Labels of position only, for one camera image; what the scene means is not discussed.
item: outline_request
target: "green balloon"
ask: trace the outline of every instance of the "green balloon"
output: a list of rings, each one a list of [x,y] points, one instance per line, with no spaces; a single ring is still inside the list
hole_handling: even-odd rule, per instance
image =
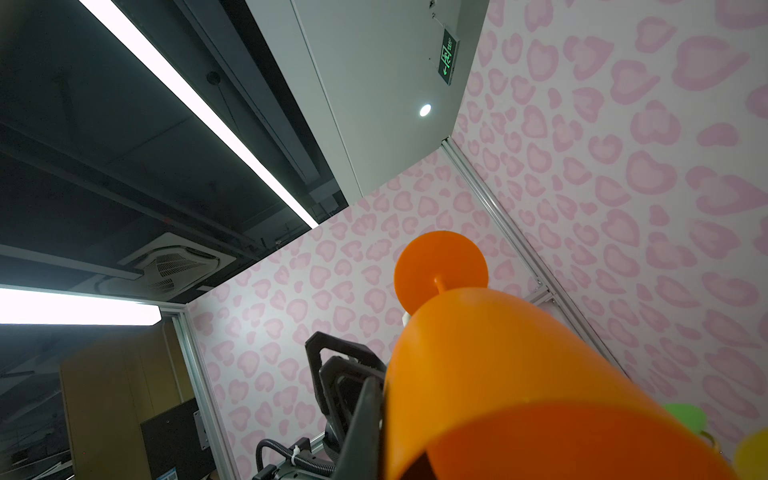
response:
[[[707,414],[697,406],[690,403],[668,403],[664,408],[697,435],[707,427]]]

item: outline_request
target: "pink heart patterned wall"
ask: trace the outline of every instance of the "pink heart patterned wall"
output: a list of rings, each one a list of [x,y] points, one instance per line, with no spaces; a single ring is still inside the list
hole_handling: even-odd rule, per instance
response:
[[[365,343],[389,359],[403,314],[392,286],[395,262],[408,242],[432,230],[474,240],[491,288],[524,296],[538,286],[436,151],[187,306],[243,480],[255,473],[261,439],[290,444],[325,428],[303,348],[312,333]]]
[[[768,1],[491,0],[453,138],[631,378],[768,425]]]

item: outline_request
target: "led light bar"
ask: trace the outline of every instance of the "led light bar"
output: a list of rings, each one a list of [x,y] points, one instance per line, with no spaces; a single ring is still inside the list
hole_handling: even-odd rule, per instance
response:
[[[154,325],[160,308],[133,300],[0,286],[0,324]]]
[[[131,23],[123,12],[111,0],[80,0],[94,17],[131,51],[141,63],[162,81],[168,89],[181,100],[192,113],[212,130],[232,152],[245,162],[256,175],[277,194],[278,197],[296,212],[310,228],[317,227],[317,222],[296,201],[288,190],[259,162],[248,147],[230,130],[208,106],[203,98],[187,83],[168,60],[147,40],[138,28]]]

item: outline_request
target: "exit sign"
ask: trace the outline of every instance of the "exit sign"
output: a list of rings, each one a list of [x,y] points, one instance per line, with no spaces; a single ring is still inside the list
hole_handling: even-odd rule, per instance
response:
[[[448,30],[443,30],[442,34],[442,50],[440,51],[440,62],[437,65],[437,72],[440,74],[445,83],[450,85],[453,78],[453,67],[456,63],[456,52],[458,51],[458,40],[453,38],[453,35],[448,33]]]

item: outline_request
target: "fluorescent light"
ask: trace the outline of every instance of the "fluorescent light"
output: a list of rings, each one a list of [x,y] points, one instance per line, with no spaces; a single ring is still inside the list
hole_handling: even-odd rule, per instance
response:
[[[80,0],[93,15],[112,34],[131,51],[141,63],[162,81],[168,89],[181,100],[192,113],[205,123],[256,175],[274,191],[278,197],[296,212],[310,228],[317,227],[317,222],[296,201],[288,190],[259,162],[248,147],[230,130],[208,106],[197,92],[168,63],[168,60],[144,37],[123,12],[111,0]]]
[[[133,300],[0,287],[0,324],[154,325],[160,308]]]

